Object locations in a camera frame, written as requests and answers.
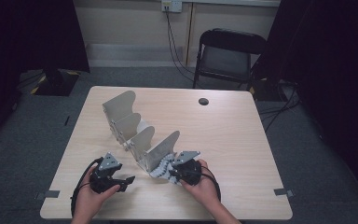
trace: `black hole on table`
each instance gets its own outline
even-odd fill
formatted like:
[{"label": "black hole on table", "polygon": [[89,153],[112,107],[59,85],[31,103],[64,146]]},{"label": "black hole on table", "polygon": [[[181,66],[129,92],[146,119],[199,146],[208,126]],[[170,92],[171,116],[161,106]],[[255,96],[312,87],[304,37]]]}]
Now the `black hole on table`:
[{"label": "black hole on table", "polygon": [[199,103],[200,103],[200,105],[207,105],[207,104],[209,104],[209,100],[206,98],[200,98]]}]

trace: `person's left hand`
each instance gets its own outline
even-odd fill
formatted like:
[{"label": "person's left hand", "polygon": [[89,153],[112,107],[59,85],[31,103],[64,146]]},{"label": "person's left hand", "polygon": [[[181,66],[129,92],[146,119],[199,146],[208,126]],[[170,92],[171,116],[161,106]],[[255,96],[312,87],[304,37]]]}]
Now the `person's left hand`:
[{"label": "person's left hand", "polygon": [[91,219],[98,213],[101,209],[103,202],[114,195],[119,189],[120,185],[114,185],[112,188],[106,190],[105,192],[99,194],[96,193],[90,187],[90,175],[91,172],[95,169],[94,167],[89,168],[86,175],[83,178],[80,186],[83,186],[76,199],[76,209],[74,212],[74,218],[72,223],[89,223]]}]

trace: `chair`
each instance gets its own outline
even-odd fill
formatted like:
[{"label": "chair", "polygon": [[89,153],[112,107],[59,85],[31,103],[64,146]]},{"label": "chair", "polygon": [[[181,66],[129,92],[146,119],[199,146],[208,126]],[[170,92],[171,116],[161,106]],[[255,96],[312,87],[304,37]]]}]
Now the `chair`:
[{"label": "chair", "polygon": [[193,89],[200,76],[239,82],[239,87],[249,83],[251,54],[261,54],[266,42],[260,35],[233,30],[216,28],[204,32],[200,37]]}]

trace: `hand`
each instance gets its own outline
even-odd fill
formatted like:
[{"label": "hand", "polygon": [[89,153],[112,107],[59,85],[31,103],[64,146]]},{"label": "hand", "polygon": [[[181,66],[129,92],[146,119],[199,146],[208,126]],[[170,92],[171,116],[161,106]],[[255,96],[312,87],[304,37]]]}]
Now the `hand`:
[{"label": "hand", "polygon": [[[206,161],[199,160],[203,174],[213,176],[208,169]],[[214,217],[218,224],[241,224],[226,208],[220,203],[217,197],[216,188],[211,179],[201,176],[200,182],[196,186],[191,186],[181,180],[182,186],[190,192],[197,202],[201,203],[208,212]]]},{"label": "hand", "polygon": [[[199,160],[199,162],[201,164],[202,173],[209,176],[213,176],[211,172],[208,171],[208,169],[205,169],[208,168],[208,164],[206,163],[206,161]],[[202,205],[206,206],[208,204],[219,203],[216,188],[212,180],[208,177],[202,175],[200,182],[195,186],[191,186],[183,180],[180,180],[180,183],[188,192],[193,195],[196,201],[201,203]]]},{"label": "hand", "polygon": [[94,169],[95,166],[89,168],[80,184],[80,186],[84,186],[80,189],[77,195],[76,210],[74,213],[74,218],[72,219],[72,223],[89,223],[101,209],[103,202],[120,189],[120,185],[114,185],[112,188],[101,194],[93,191],[89,182],[91,172]]}]

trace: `tabletop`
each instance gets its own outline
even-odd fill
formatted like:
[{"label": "tabletop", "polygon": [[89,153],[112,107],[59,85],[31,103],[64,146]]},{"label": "tabletop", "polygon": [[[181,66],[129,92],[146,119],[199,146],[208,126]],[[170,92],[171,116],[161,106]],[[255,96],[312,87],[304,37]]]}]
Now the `tabletop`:
[{"label": "tabletop", "polygon": [[[113,178],[135,175],[126,192],[108,199],[96,219],[210,220],[210,214],[181,186],[149,176],[112,135],[102,104],[125,91],[134,91],[133,112],[154,126],[152,146],[179,131],[174,151],[199,151],[208,162],[222,193],[222,204],[237,218],[286,220],[292,210],[258,116],[247,91],[93,87],[62,156],[41,217],[71,218],[70,197],[87,166],[111,152],[123,164]],[[199,104],[208,99],[207,105]]]}]

